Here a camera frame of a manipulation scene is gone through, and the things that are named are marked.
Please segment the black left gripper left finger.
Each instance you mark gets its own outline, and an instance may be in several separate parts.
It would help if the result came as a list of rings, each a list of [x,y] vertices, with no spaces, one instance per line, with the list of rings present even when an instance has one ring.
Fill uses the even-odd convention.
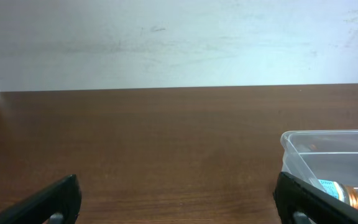
[[[0,212],[0,224],[71,223],[81,208],[81,190],[75,174],[68,175],[25,200]]]

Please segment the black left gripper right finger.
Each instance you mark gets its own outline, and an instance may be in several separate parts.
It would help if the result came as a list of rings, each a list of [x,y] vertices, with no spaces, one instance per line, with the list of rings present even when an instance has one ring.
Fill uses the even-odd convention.
[[[287,172],[273,192],[282,223],[358,224],[358,210]]]

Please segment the gold-lid balm jar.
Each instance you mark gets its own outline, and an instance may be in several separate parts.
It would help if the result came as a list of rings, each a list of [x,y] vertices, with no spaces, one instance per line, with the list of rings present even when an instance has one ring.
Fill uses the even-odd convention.
[[[319,179],[319,183],[327,194],[358,210],[358,191],[356,188],[331,180]]]

